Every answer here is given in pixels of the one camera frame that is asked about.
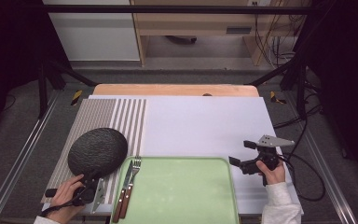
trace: gray carpet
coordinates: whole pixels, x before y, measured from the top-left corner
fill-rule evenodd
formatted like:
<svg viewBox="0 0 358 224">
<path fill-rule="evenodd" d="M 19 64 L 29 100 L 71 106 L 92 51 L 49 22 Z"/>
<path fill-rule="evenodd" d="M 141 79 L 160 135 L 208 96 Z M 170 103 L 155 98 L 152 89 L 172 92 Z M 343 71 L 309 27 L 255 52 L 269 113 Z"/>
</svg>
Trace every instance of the gray carpet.
<svg viewBox="0 0 358 224">
<path fill-rule="evenodd" d="M 209 70 L 209 71 L 80 71 L 86 77 L 96 82 L 103 83 L 228 83 L 243 84 L 257 79 L 265 72 L 243 72 L 230 70 Z M 81 99 L 87 98 L 92 93 L 92 88 L 77 83 L 71 77 L 65 77 L 68 85 L 61 92 L 57 106 L 55 107 L 43 134 L 38 139 L 25 169 L 21 174 L 17 185 L 13 189 L 3 212 L 0 216 L 1 223 L 4 221 L 15 221 L 16 218 L 33 220 L 41 211 L 40 199 L 51 172 L 59 158 L 60 151 L 66 141 L 72 123 L 75 120 L 76 112 L 81 104 Z M 265 98 L 268 112 L 272 123 L 287 121 L 296 116 L 288 104 L 272 103 L 269 93 L 275 91 L 278 99 L 285 100 L 291 91 L 281 92 L 279 88 L 280 77 L 275 77 L 266 84 L 258 87 L 259 93 Z M 83 94 L 77 105 L 70 105 L 76 90 L 83 90 Z M 0 185 L 5 180 L 11 165 L 15 162 L 23 144 L 36 123 L 38 115 L 37 82 L 30 82 L 18 87 L 10 94 L 16 97 L 15 104 L 2 113 L 0 118 Z M 307 109 L 319 104 L 316 97 L 309 98 Z M 323 150 L 323 155 L 328 161 L 332 173 L 354 216 L 358 220 L 358 164 L 356 161 L 343 159 L 340 151 L 340 144 L 335 133 L 332 131 L 325 115 L 317 113 L 309 117 L 308 127 L 314 136 L 318 147 Z M 301 133 L 298 124 L 276 130 L 279 137 L 297 140 Z M 290 147 L 282 148 L 288 152 Z M 296 154 L 310 164 L 314 165 L 310 156 L 309 147 L 301 141 Z M 321 184 L 317 176 L 310 168 L 301 161 L 292 160 L 296 167 L 296 182 L 299 192 L 304 197 L 315 198 L 321 194 Z M 319 202 L 308 202 L 300 199 L 305 215 L 303 223 L 341 223 L 336 208 L 326 194 Z M 100 223 L 103 218 L 94 218 Z M 243 223 L 256 223 L 257 219 L 245 217 Z"/>
</svg>

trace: hand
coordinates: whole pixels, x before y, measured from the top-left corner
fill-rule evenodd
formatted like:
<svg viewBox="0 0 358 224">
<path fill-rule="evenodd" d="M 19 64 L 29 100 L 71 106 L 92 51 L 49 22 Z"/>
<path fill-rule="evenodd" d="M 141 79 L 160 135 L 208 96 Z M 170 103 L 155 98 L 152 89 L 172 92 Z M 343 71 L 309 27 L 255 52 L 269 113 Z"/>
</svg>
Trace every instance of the hand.
<svg viewBox="0 0 358 224">
<path fill-rule="evenodd" d="M 76 189 L 83 187 L 79 181 L 83 175 L 74 176 L 63 182 L 57 189 L 55 196 L 51 200 L 50 206 L 58 206 L 69 202 L 74 197 Z M 68 206 L 58 211 L 52 211 L 47 215 L 48 219 L 59 222 L 61 224 L 69 222 L 84 206 Z"/>
<path fill-rule="evenodd" d="M 258 169 L 260 169 L 260 171 L 263 172 L 263 174 L 266 176 L 267 183 L 269 185 L 285 182 L 284 167 L 281 160 L 279 160 L 277 167 L 273 171 L 271 171 L 262 161 L 257 161 L 255 164 L 257 165 Z"/>
</svg>

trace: black horizontal bar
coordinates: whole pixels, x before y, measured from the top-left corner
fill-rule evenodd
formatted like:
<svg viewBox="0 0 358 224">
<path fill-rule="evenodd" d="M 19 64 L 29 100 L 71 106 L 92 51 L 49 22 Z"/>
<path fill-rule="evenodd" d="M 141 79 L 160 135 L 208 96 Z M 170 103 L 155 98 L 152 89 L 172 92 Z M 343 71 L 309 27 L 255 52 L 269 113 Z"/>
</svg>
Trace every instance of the black horizontal bar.
<svg viewBox="0 0 358 224">
<path fill-rule="evenodd" d="M 121 5 L 25 5 L 32 11 L 54 13 L 190 13 L 309 15 L 323 12 L 320 7 L 225 7 L 225 6 L 121 6 Z"/>
</svg>

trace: cutlery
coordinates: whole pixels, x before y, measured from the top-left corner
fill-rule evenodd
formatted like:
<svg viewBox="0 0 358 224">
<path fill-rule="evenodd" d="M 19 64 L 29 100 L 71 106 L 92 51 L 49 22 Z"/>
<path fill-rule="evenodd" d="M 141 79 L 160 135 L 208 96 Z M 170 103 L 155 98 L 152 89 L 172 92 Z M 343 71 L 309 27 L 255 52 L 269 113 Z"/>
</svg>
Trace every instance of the cutlery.
<svg viewBox="0 0 358 224">
<path fill-rule="evenodd" d="M 123 187 L 121 188 L 121 192 L 120 192 L 120 196 L 118 197 L 118 202 L 116 205 L 116 210 L 115 210 L 115 214 L 113 215 L 113 222 L 117 223 L 119 220 L 119 215 L 120 215 L 120 211 L 121 211 L 121 206 L 123 204 L 123 199 L 124 199 L 124 195 L 126 194 L 126 189 L 129 187 L 129 180 L 130 180 L 130 176 L 131 176 L 131 171 L 132 171 L 132 161 L 130 162 L 129 168 L 127 169 L 127 173 L 126 173 L 126 177 L 124 179 L 124 183 L 123 183 Z"/>
<path fill-rule="evenodd" d="M 124 218 L 126 216 L 127 207 L 129 206 L 129 202 L 130 202 L 131 192 L 133 190 L 133 181 L 140 169 L 141 169 L 141 157 L 136 156 L 132 166 L 132 177 L 125 193 L 126 195 L 124 197 L 122 208 L 120 209 L 120 218 Z"/>
</svg>

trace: white cabinet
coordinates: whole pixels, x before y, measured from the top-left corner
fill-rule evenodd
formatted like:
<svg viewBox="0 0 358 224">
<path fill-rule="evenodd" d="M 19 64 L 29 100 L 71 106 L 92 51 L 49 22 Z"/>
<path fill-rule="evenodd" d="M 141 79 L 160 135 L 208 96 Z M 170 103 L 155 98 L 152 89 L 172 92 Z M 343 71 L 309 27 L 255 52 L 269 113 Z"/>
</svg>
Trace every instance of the white cabinet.
<svg viewBox="0 0 358 224">
<path fill-rule="evenodd" d="M 129 5 L 128 0 L 43 0 L 45 5 Z M 49 13 L 69 61 L 139 61 L 130 13 Z"/>
</svg>

